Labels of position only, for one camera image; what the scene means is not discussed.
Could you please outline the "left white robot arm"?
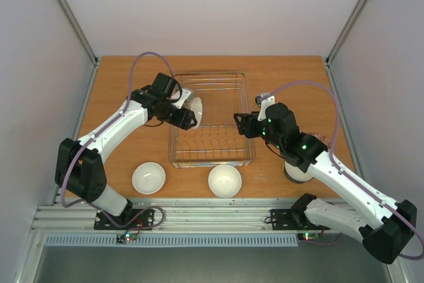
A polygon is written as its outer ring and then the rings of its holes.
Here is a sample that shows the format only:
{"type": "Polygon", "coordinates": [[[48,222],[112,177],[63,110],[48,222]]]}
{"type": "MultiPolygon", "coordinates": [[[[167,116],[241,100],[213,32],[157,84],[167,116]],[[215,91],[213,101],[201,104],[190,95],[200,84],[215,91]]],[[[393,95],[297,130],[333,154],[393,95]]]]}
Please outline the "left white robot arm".
{"type": "Polygon", "coordinates": [[[105,161],[133,131],[152,119],[183,130],[194,128],[199,122],[191,110],[194,98],[192,90],[163,73],[152,84],[129,91],[120,108],[98,128],[60,143],[55,183],[103,212],[117,228],[129,227],[136,219],[133,203],[108,184],[105,161]]]}

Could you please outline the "teal and white bowl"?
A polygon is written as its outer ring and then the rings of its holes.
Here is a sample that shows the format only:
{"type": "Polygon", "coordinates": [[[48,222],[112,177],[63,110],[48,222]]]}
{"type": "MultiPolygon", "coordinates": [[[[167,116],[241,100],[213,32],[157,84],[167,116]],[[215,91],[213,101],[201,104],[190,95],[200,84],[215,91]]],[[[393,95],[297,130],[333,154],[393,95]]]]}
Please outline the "teal and white bowl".
{"type": "Polygon", "coordinates": [[[303,184],[313,179],[313,176],[302,172],[298,167],[289,164],[287,161],[284,162],[284,175],[289,181],[296,184],[303,184]]]}

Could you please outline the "floral cream bowl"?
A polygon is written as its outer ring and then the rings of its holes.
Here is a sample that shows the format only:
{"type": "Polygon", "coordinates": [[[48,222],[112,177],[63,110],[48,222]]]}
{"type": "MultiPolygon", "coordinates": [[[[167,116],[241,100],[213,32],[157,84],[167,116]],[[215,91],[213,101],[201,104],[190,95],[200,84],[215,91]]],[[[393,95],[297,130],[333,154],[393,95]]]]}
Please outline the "floral cream bowl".
{"type": "Polygon", "coordinates": [[[192,127],[192,129],[197,129],[203,116],[203,104],[201,98],[196,96],[192,90],[183,89],[182,99],[182,106],[190,111],[193,111],[196,124],[192,127]]]}

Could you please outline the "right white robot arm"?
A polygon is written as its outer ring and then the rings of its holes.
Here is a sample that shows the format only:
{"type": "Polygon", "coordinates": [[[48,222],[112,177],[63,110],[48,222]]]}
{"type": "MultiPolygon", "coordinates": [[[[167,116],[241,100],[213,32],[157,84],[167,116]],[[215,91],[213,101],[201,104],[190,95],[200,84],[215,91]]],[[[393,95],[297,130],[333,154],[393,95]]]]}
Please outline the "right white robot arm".
{"type": "Polygon", "coordinates": [[[417,208],[410,201],[396,201],[358,177],[323,142],[301,132],[294,113],[283,103],[236,113],[234,119],[240,135],[262,138],[279,150],[287,164],[324,183],[353,207],[345,210],[305,194],[292,206],[298,227],[322,225],[348,235],[384,264],[401,256],[416,234],[417,208]]]}

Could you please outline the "chrome wire dish rack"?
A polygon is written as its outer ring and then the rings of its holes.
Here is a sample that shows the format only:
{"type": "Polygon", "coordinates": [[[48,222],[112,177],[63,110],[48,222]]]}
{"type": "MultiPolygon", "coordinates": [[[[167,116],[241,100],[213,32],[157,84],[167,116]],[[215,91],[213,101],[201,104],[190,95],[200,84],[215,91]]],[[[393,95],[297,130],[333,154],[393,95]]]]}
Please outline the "chrome wire dish rack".
{"type": "Polygon", "coordinates": [[[255,157],[254,142],[239,135],[233,115],[250,113],[242,72],[208,70],[176,74],[184,89],[199,97],[203,115],[196,129],[170,127],[168,158],[176,168],[247,166],[255,157]]]}

